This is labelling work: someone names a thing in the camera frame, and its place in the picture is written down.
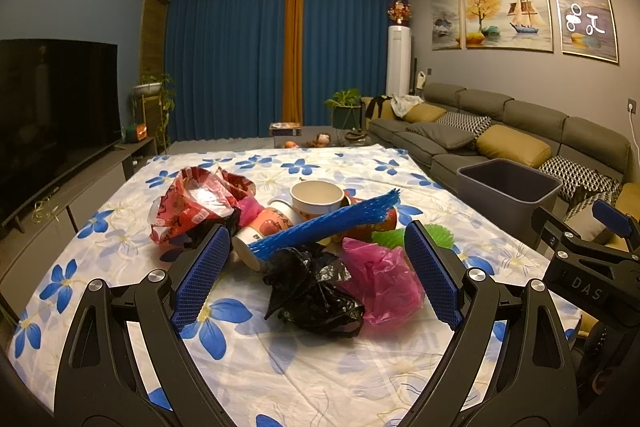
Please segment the black plastic bag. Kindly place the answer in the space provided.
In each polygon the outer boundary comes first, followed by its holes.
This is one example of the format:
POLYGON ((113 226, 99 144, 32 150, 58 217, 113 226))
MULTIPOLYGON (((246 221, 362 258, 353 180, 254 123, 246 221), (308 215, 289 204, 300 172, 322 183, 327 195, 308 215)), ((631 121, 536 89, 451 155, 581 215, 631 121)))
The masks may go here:
POLYGON ((265 317, 273 315, 314 335, 359 335, 364 306, 338 286, 350 277, 342 260, 313 243, 277 251, 262 281, 271 288, 265 317))

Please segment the potted green floor plant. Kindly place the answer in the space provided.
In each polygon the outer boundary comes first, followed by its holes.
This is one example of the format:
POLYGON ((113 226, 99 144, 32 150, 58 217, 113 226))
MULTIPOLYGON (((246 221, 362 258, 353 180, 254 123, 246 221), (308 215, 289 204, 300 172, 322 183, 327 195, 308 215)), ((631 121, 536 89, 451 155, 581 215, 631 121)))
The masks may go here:
POLYGON ((361 128, 362 103, 358 88, 340 90, 324 101, 331 115, 331 126, 337 130, 361 128))

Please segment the patterned cushion far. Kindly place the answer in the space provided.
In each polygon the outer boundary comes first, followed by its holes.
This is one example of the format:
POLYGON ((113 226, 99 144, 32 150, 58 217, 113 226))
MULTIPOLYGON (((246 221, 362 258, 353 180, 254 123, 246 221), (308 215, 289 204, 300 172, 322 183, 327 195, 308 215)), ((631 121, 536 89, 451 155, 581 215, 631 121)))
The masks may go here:
POLYGON ((446 126, 470 132, 477 139, 492 126, 492 120, 488 116, 446 112, 436 120, 436 124, 446 124, 446 126))

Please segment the white paper cup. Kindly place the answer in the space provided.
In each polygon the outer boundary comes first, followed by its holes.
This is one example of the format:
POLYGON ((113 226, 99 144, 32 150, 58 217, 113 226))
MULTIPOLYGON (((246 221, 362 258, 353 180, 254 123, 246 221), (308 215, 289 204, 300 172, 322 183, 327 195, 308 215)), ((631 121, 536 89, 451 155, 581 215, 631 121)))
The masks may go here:
POLYGON ((302 181, 290 188, 293 208, 305 219, 323 216, 341 207, 341 187, 326 181, 302 181))

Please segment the patterned cushion near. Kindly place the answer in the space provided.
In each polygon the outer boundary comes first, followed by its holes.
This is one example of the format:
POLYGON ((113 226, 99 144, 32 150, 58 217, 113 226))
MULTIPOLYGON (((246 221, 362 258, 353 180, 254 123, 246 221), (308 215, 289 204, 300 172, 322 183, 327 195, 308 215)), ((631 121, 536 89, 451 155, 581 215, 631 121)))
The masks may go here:
POLYGON ((565 202, 571 202, 575 198, 579 187, 587 194, 613 192, 617 195, 622 189, 620 182, 610 176, 562 156, 551 157, 538 170, 561 182, 560 197, 565 202))

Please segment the orange printed paper cup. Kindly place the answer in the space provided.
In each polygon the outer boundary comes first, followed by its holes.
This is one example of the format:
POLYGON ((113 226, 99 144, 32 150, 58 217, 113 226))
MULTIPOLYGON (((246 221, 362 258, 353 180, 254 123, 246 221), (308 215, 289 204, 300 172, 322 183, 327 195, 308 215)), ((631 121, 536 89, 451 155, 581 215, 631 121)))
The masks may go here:
POLYGON ((300 214, 288 202, 273 199, 247 227, 242 228, 232 237, 233 250, 244 265, 259 272, 264 267, 264 262, 250 251, 250 245, 259 239, 299 225, 302 221, 300 214))

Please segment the red gold paper cup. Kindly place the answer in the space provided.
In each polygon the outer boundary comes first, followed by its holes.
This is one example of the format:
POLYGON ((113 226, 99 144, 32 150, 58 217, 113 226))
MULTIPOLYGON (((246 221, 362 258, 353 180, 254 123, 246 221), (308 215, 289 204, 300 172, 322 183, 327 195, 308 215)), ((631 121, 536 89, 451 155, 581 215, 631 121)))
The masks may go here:
POLYGON ((356 239, 356 241, 369 243, 374 232, 392 231, 396 229, 396 225, 397 211, 395 208, 392 208, 388 210, 383 221, 373 223, 373 225, 357 225, 345 232, 332 235, 331 239, 334 243, 341 243, 345 237, 348 237, 349 239, 356 239))

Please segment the black television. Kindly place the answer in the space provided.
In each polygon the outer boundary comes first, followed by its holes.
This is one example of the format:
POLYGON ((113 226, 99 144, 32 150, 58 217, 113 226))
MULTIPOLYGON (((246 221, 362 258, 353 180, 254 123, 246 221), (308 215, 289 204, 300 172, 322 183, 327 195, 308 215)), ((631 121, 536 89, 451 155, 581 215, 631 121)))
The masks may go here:
POLYGON ((1 41, 1 224, 122 139, 118 46, 1 41))

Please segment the yellow cushion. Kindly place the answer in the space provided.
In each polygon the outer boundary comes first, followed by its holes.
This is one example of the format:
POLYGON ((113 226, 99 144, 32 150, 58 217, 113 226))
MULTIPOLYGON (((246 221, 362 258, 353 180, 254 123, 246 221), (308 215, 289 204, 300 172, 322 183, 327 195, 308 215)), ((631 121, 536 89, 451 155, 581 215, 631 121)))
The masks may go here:
POLYGON ((435 122, 447 113, 446 109, 427 103, 420 103, 412 106, 404 116, 404 121, 409 124, 417 122, 435 122))
POLYGON ((476 148, 487 158, 509 159, 530 168, 538 168, 552 156, 546 142, 501 124, 494 124, 477 138, 476 148))

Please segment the pink plastic bag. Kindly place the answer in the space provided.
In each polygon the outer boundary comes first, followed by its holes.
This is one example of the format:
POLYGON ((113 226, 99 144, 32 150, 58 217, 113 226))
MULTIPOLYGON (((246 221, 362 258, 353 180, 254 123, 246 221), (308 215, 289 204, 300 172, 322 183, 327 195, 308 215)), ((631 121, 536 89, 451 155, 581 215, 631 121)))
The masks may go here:
POLYGON ((363 304, 368 329, 378 334, 396 331, 422 309, 424 290, 401 247, 346 237, 342 248, 350 277, 338 286, 363 304))

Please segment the left landscape painting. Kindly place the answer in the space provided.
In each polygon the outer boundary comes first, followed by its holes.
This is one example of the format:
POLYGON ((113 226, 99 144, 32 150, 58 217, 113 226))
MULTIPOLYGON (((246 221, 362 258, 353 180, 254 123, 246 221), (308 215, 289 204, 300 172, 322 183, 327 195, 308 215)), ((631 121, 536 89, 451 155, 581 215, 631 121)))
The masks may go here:
POLYGON ((460 0, 431 0, 432 50, 461 48, 460 0))

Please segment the blue curtain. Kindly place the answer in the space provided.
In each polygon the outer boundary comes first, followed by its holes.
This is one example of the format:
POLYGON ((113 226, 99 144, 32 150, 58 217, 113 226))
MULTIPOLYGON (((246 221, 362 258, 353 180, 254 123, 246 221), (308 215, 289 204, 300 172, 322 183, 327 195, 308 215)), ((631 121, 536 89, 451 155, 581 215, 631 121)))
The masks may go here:
MULTIPOLYGON (((392 1, 304 0, 302 124, 329 124, 336 91, 384 92, 392 1)), ((284 0, 170 0, 171 138, 255 138, 284 121, 283 41, 284 0)))

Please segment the red snack bag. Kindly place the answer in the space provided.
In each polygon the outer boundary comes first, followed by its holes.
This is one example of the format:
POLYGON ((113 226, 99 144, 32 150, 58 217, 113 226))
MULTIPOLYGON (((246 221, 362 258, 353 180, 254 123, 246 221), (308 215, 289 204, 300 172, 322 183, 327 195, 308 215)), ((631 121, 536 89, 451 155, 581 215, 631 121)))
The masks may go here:
POLYGON ((240 202, 256 194, 246 176, 217 167, 188 167, 177 176, 164 195, 154 200, 150 213, 150 239, 155 244, 186 234, 203 222, 220 223, 240 209, 240 202))

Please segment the plant on wooden stand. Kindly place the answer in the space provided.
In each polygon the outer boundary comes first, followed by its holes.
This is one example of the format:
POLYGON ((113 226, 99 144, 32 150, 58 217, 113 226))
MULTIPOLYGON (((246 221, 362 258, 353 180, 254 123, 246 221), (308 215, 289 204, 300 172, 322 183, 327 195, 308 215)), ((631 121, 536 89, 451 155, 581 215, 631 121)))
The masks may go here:
POLYGON ((143 74, 131 93, 132 115, 137 124, 145 124, 146 133, 160 150, 170 144, 169 121, 176 106, 175 81, 171 75, 143 74))

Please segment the blue foam net sleeve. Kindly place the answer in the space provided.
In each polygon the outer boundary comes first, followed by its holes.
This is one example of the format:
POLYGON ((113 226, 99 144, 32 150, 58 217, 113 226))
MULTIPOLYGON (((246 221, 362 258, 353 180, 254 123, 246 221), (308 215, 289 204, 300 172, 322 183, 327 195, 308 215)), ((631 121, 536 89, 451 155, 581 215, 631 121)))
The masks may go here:
POLYGON ((400 190, 394 188, 383 195, 357 202, 355 205, 341 207, 326 215, 259 239, 251 243, 248 249, 257 259, 266 261, 284 248, 318 242, 360 225, 377 225, 386 219, 387 213, 399 202, 400 190))

